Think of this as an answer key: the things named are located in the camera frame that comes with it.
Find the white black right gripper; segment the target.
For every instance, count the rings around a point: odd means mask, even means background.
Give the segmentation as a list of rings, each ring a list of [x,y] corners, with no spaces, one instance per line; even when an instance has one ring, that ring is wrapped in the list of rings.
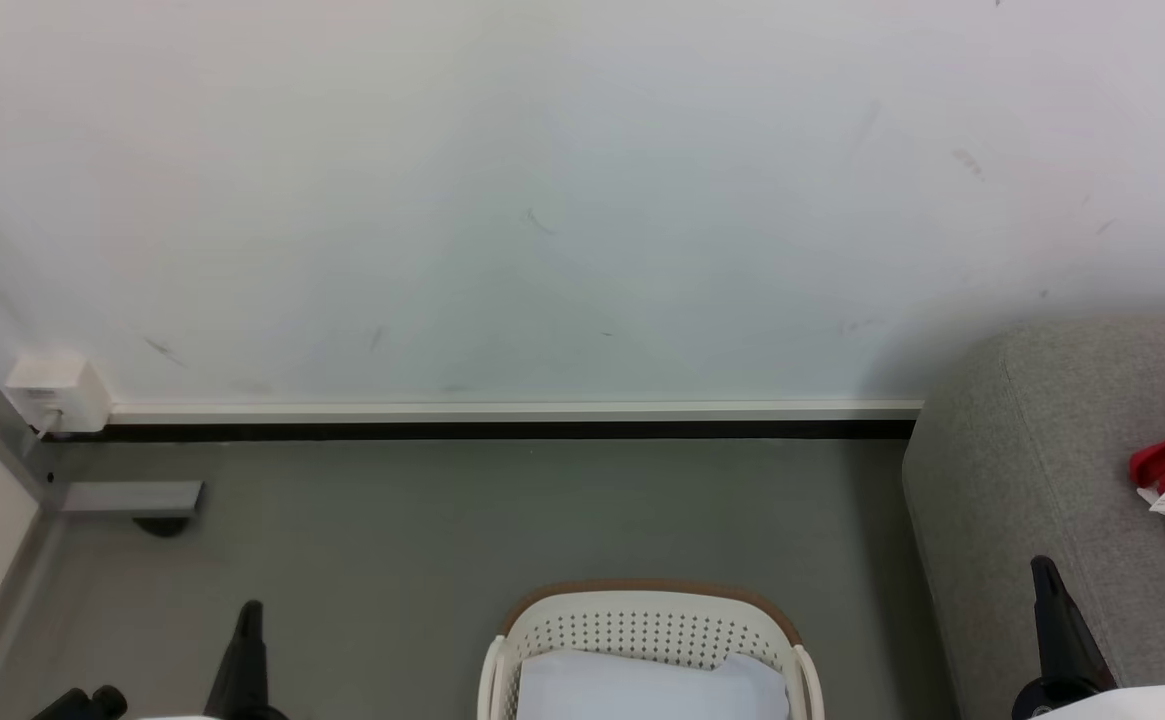
[[[1030,562],[1042,678],[1028,683],[1012,719],[1165,719],[1165,685],[1114,689],[1114,676],[1055,562]]]

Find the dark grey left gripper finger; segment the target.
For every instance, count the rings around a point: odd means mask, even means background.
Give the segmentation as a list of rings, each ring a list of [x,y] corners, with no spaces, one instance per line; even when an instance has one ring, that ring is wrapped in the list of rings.
[[[216,719],[288,719],[268,703],[263,605],[245,602],[233,637],[213,679],[204,717]]]

